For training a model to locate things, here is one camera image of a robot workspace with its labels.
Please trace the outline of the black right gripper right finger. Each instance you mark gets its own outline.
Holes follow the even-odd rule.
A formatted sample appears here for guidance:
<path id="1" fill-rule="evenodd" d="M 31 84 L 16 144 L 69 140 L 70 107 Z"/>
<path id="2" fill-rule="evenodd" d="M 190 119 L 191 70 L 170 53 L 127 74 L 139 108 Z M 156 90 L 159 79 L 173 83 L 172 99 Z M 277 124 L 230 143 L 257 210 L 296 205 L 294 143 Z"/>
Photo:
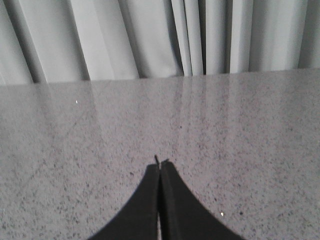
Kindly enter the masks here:
<path id="1" fill-rule="evenodd" d="M 171 161 L 160 169 L 159 215 L 163 240 L 241 240 L 193 195 Z"/>

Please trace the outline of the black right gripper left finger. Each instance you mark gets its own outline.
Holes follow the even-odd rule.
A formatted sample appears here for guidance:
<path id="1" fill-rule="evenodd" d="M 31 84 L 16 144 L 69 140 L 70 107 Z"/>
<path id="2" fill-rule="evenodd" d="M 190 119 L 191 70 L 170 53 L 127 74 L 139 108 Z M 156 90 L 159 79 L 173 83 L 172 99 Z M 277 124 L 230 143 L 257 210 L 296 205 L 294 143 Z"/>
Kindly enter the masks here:
<path id="1" fill-rule="evenodd" d="M 156 240 L 160 169 L 149 164 L 133 195 L 91 240 Z"/>

